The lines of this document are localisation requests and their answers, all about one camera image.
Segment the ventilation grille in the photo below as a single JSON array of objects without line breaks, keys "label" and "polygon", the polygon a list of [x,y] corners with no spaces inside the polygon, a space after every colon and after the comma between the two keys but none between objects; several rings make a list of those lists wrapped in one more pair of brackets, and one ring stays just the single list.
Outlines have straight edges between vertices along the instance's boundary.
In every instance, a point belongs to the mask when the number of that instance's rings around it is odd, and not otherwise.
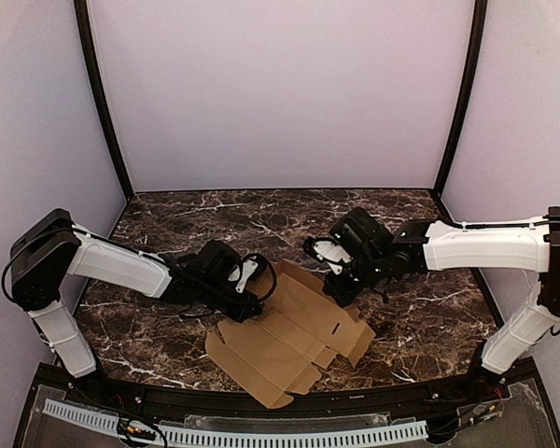
[{"label": "ventilation grille", "polygon": [[[95,432],[118,437],[115,415],[99,413],[53,399],[46,399],[44,413]],[[200,431],[160,425],[170,447],[211,448],[364,448],[419,441],[427,438],[425,421],[392,427],[312,434],[248,434]],[[152,445],[163,445],[158,437]]]}]

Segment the flattened cardboard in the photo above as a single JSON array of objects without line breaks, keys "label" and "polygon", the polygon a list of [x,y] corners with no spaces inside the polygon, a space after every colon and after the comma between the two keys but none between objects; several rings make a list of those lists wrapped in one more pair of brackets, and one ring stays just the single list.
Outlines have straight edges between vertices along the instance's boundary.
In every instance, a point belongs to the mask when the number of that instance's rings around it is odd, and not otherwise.
[{"label": "flattened cardboard", "polygon": [[[367,351],[375,333],[358,319],[358,309],[342,309],[323,294],[323,282],[282,260],[275,265],[277,287],[264,314],[242,324],[218,324],[223,341],[207,335],[207,354],[238,385],[268,409],[288,405],[287,392],[307,394],[337,353],[353,367]],[[264,273],[249,290],[258,295],[272,284]]]}]

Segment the robotic arm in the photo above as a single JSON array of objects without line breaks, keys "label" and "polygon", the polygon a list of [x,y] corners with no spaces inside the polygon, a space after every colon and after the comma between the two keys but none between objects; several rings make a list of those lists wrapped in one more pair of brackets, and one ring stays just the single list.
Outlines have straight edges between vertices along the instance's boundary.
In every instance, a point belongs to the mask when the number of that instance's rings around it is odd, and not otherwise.
[{"label": "robotic arm", "polygon": [[539,273],[525,303],[489,338],[471,365],[470,373],[488,384],[560,323],[560,207],[550,207],[545,217],[513,222],[410,220],[395,234],[355,208],[329,234],[331,238],[307,238],[303,248],[329,264],[324,292],[340,306],[352,303],[365,287],[375,290],[382,280],[406,273],[470,267]]},{"label": "robotic arm", "polygon": [[[245,285],[266,267],[272,271],[273,287],[258,298]],[[5,288],[8,268],[12,268],[12,296]],[[73,222],[68,212],[56,209],[12,246],[2,284],[5,295],[34,320],[75,378],[95,371],[97,362],[60,300],[66,275],[102,280],[170,303],[197,301],[237,322],[261,314],[262,302],[275,288],[273,267],[259,254],[241,258],[225,243],[212,240],[196,255],[165,259],[92,234]]]}]

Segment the brown cardboard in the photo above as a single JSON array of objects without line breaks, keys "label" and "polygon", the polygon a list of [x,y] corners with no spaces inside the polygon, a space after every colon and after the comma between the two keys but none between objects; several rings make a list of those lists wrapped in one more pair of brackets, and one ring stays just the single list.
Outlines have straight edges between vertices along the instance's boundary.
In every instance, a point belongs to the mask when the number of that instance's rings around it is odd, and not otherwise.
[{"label": "brown cardboard", "polygon": [[[307,394],[339,353],[353,367],[375,333],[358,319],[358,309],[342,309],[322,292],[323,282],[282,260],[275,265],[278,285],[264,314],[242,324],[218,324],[220,339],[207,335],[205,350],[238,385],[268,409],[286,406],[287,392]],[[249,289],[263,295],[272,277],[264,273]]]}]

